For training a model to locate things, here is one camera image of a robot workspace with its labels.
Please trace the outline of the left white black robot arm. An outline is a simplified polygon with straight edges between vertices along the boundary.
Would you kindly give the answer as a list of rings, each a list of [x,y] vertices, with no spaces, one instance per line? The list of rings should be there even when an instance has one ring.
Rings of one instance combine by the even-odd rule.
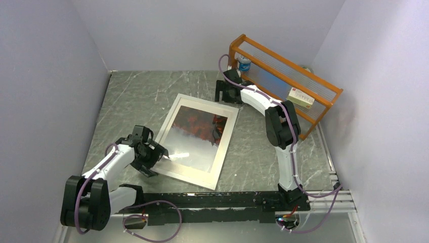
[[[169,157],[167,148],[154,140],[154,133],[136,125],[127,137],[120,137],[105,149],[104,158],[80,176],[70,176],[65,184],[60,223],[75,227],[79,234],[105,228],[111,215],[129,209],[140,212],[145,205],[141,186],[121,184],[110,189],[110,181],[127,166],[146,177],[157,173],[152,168]]]

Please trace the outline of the red autumn photo print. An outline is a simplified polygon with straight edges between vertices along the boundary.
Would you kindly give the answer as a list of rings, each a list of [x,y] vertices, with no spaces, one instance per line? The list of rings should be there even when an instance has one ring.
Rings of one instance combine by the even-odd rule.
[[[168,159],[210,172],[227,120],[225,116],[181,106],[164,141]]]

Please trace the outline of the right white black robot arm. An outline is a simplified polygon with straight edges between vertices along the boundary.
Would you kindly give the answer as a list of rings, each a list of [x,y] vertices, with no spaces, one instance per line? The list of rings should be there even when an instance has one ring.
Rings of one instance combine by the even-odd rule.
[[[296,143],[301,133],[294,105],[290,101],[277,100],[255,84],[244,81],[237,69],[222,73],[224,80],[216,81],[215,101],[248,104],[265,118],[266,135],[275,147],[279,163],[278,204],[291,210],[303,195],[296,170]]]

